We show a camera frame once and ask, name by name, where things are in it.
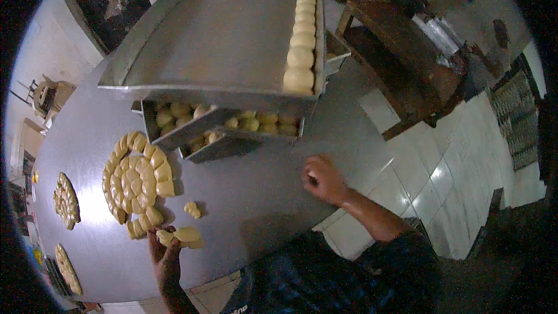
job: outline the metal baking tray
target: metal baking tray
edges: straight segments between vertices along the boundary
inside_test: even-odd
[[[264,132],[257,132],[257,131],[248,131],[248,130],[240,130],[240,129],[231,129],[227,128],[226,126],[217,126],[215,129],[219,130],[223,133],[226,133],[228,136],[234,138],[242,138],[242,139],[249,139],[254,140],[259,143],[271,143],[271,142],[288,142],[288,143],[295,143],[295,141],[303,136],[304,133],[304,122],[305,119],[302,118],[298,121],[298,134],[297,136],[286,136],[286,135],[273,135]]]
[[[324,65],[324,75],[330,76],[339,72],[345,59],[350,56],[351,51],[344,42],[342,42],[337,35],[329,30],[326,30],[325,36],[326,43],[326,56]]]
[[[161,21],[122,82],[122,98],[186,98],[223,108],[310,115],[325,91],[324,4],[316,0],[315,94],[284,94],[297,0],[181,0]]]
[[[191,153],[185,145],[178,147],[178,153],[181,158],[199,164],[231,156],[242,156],[256,149],[260,144],[258,141],[234,138],[223,134],[215,142],[202,147],[194,153]]]
[[[143,113],[143,123],[147,140],[151,144],[160,145],[163,148],[173,150],[188,141],[196,138],[199,134],[213,129],[233,117],[238,110],[227,108],[214,108],[197,119],[179,126],[164,136],[159,136],[159,128],[155,122],[156,101],[142,100],[141,108]]]

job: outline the flower-shaped bread dough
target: flower-shaped bread dough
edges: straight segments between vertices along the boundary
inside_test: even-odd
[[[142,217],[143,224],[139,219],[128,221],[126,227],[133,239],[147,232],[142,227],[162,223],[162,215],[153,208],[157,195],[164,198],[175,195],[166,155],[137,131],[122,136],[115,144],[103,170],[102,188],[109,210],[120,224],[124,224],[126,216],[132,213],[140,216],[148,211],[152,215],[158,214],[151,221],[157,224],[148,224],[147,217]]]

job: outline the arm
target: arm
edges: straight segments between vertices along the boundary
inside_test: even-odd
[[[503,66],[500,62],[492,62],[488,57],[486,57],[486,55],[477,44],[473,45],[471,47],[471,50],[473,51],[473,54],[477,55],[480,58],[480,60],[483,62],[483,64],[486,66],[486,68],[494,78],[500,75],[503,69]]]
[[[198,313],[184,290],[180,287],[180,242],[174,240],[170,248],[164,247],[158,240],[155,227],[147,232],[149,251],[153,261],[153,272],[157,280],[157,287],[170,314]],[[169,232],[176,229],[173,226],[165,228]]]
[[[391,241],[409,230],[408,224],[397,215],[347,187],[322,154],[307,159],[303,181],[305,189],[318,199],[343,208],[359,220],[375,240]]]

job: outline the bakery worker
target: bakery worker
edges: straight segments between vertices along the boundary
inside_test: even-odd
[[[313,182],[309,174],[315,177]],[[359,220],[377,242],[351,262],[335,254],[322,234],[303,234],[243,268],[240,285],[222,313],[432,311],[440,277],[435,253],[424,235],[347,187],[322,154],[307,158],[303,183],[316,198]],[[148,232],[148,238],[164,303],[170,313],[197,313],[179,284],[180,245],[175,240],[165,248],[157,241],[156,229]]]

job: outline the white wall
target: white wall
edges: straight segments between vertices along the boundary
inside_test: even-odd
[[[68,10],[64,0],[43,0],[27,28],[13,67],[10,88],[25,99],[33,79],[45,74],[54,81],[79,84],[103,60]],[[22,122],[28,117],[42,125],[43,120],[14,95],[8,97],[4,119],[4,155],[9,166],[16,164]]]
[[[539,163],[533,163],[516,171],[516,187],[513,191],[512,207],[529,204],[545,196],[546,187],[539,180],[539,174]]]
[[[527,47],[523,50],[523,54],[529,63],[534,81],[537,83],[537,87],[539,88],[539,94],[541,95],[541,98],[543,98],[546,94],[545,76],[542,71],[541,58],[537,52],[537,46],[535,45],[534,40],[529,42],[529,45],[527,45]]]

